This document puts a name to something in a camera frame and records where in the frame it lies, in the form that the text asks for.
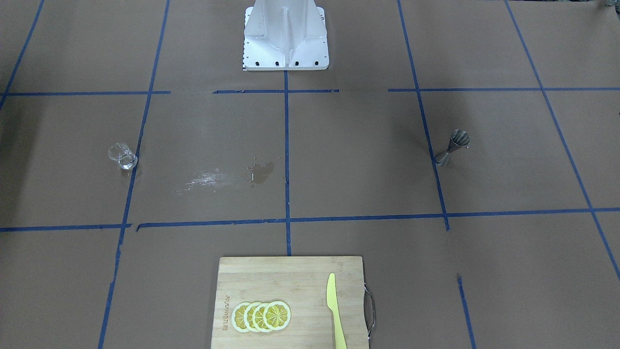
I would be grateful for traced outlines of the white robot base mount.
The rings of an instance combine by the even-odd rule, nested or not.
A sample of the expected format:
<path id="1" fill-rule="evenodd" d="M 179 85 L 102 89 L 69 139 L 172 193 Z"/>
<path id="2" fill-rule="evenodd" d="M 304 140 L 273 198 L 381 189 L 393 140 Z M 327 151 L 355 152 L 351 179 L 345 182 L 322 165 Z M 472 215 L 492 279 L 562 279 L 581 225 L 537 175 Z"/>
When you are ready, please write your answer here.
<path id="1" fill-rule="evenodd" d="M 242 69 L 328 69 L 326 14 L 314 0 L 257 0 L 244 16 Z"/>

